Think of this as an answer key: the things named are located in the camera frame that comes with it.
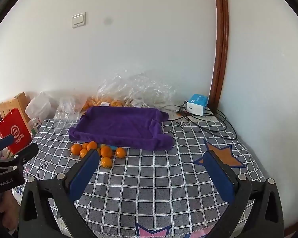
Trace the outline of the person's left hand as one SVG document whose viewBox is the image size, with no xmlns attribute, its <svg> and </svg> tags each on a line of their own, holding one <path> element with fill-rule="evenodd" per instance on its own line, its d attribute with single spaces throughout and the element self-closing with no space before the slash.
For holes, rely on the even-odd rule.
<svg viewBox="0 0 298 238">
<path fill-rule="evenodd" d="M 17 218 L 19 215 L 19 204 L 11 190 L 4 192 L 2 195 L 0 213 L 2 213 L 5 218 Z"/>
</svg>

